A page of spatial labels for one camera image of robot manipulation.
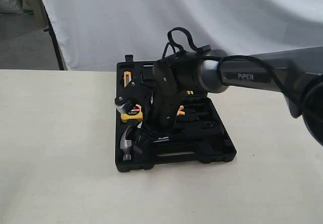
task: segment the black plastic tool case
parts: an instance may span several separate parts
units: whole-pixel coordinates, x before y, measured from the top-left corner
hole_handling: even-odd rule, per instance
[[[144,80],[153,81],[153,62],[124,62],[117,65],[117,93],[124,87],[124,71],[141,74]],[[116,115],[116,166],[120,172],[144,169],[155,164],[193,161],[211,163],[232,161],[237,153],[222,121],[207,94],[187,95],[182,105],[185,115],[178,116],[174,130],[167,141],[159,139],[143,154],[132,151],[132,160],[123,161],[120,138],[127,128],[120,113]]]

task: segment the robotic arm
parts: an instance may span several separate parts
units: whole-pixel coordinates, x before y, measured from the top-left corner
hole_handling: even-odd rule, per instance
[[[195,52],[187,52],[174,42],[172,32],[186,34]],[[159,133],[169,131],[177,116],[187,90],[222,93],[229,86],[279,91],[286,98],[291,116],[303,115],[312,136],[323,144],[323,47],[258,54],[253,56],[227,56],[222,50],[210,46],[197,48],[190,33],[174,28],[168,33],[175,52],[153,65],[156,86],[152,101],[146,103],[144,120],[134,150],[141,153]],[[133,104],[117,104],[123,112]]]

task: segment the table surface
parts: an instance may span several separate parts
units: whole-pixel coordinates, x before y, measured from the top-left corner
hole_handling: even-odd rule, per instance
[[[115,73],[0,70],[0,223],[323,223],[323,149],[276,92],[210,95],[229,163],[114,163]]]

